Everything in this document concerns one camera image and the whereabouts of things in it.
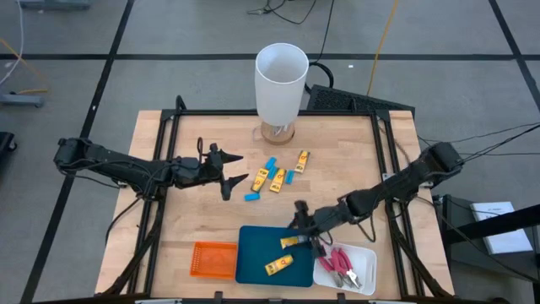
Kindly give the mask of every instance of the orange basket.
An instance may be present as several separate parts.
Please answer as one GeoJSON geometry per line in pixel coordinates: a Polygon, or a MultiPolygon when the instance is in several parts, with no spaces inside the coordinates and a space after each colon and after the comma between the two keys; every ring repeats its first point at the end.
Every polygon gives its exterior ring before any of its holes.
{"type": "Polygon", "coordinates": [[[238,246],[229,242],[195,242],[190,276],[235,279],[238,246]]]}

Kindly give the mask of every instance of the wooden tabletop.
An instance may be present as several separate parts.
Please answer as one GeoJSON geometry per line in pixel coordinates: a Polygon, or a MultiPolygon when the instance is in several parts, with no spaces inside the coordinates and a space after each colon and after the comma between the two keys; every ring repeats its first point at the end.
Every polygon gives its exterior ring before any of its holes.
{"type": "MultiPolygon", "coordinates": [[[[140,111],[133,133],[130,155],[151,160],[159,126],[160,111],[140,111]]],[[[340,290],[313,285],[310,288],[245,285],[233,280],[210,280],[189,275],[193,242],[237,242],[243,225],[286,226],[294,214],[294,201],[304,199],[310,211],[335,205],[336,198],[354,189],[372,187],[381,181],[373,131],[368,117],[298,117],[296,133],[283,146],[266,143],[260,134],[261,121],[257,116],[183,116],[175,154],[197,156],[196,143],[204,139],[204,149],[217,143],[224,151],[243,155],[244,160],[227,164],[226,176],[250,173],[235,187],[229,202],[221,200],[219,184],[185,190],[170,188],[165,207],[165,219],[155,269],[154,297],[208,298],[221,290],[225,298],[286,298],[335,299],[340,290]],[[272,193],[265,184],[261,199],[245,202],[244,195],[257,170],[270,156],[278,166],[294,168],[301,149],[311,152],[304,174],[296,174],[292,185],[284,185],[281,193],[272,193]]],[[[391,112],[395,140],[411,160],[419,155],[419,143],[409,111],[391,112]]],[[[167,137],[163,156],[165,157],[167,137]]],[[[392,172],[390,157],[385,148],[387,170],[392,172]]],[[[406,165],[404,155],[397,151],[400,165],[406,165]]],[[[430,193],[421,190],[419,196],[430,200],[430,193]]],[[[133,201],[134,193],[122,189],[115,214],[133,201]]],[[[133,255],[143,204],[126,214],[114,227],[105,249],[96,291],[109,287],[133,255]]],[[[440,285],[453,293],[450,272],[440,238],[434,209],[421,200],[409,205],[418,256],[440,285]]],[[[345,292],[347,299],[399,299],[397,276],[388,230],[384,203],[374,212],[376,242],[370,243],[355,225],[341,225],[332,230],[335,242],[367,247],[377,254],[376,291],[372,296],[345,292]]],[[[370,233],[369,221],[362,223],[370,233]]],[[[404,256],[409,294],[414,295],[410,264],[404,256]]],[[[142,289],[146,260],[139,275],[138,290],[142,289]]]]}

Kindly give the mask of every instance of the small blue piece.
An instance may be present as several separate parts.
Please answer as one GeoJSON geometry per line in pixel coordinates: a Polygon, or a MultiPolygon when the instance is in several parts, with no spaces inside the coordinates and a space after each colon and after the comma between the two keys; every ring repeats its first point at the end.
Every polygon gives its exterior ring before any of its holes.
{"type": "Polygon", "coordinates": [[[258,200],[261,198],[261,194],[259,193],[250,193],[250,194],[246,194],[244,196],[244,200],[246,202],[249,202],[249,201],[252,201],[252,200],[258,200]]]}
{"type": "Polygon", "coordinates": [[[287,175],[285,176],[285,183],[289,185],[293,183],[293,177],[294,177],[294,171],[292,170],[287,171],[287,175]]]}
{"type": "Polygon", "coordinates": [[[272,168],[270,168],[270,171],[268,172],[267,178],[272,180],[276,176],[276,173],[278,173],[278,168],[276,166],[272,166],[272,168]]]}
{"type": "Polygon", "coordinates": [[[264,166],[264,168],[265,168],[266,170],[270,170],[270,169],[272,169],[273,164],[275,164],[275,163],[276,163],[276,158],[272,156],[272,157],[270,157],[270,159],[267,161],[267,164],[264,166]]]}

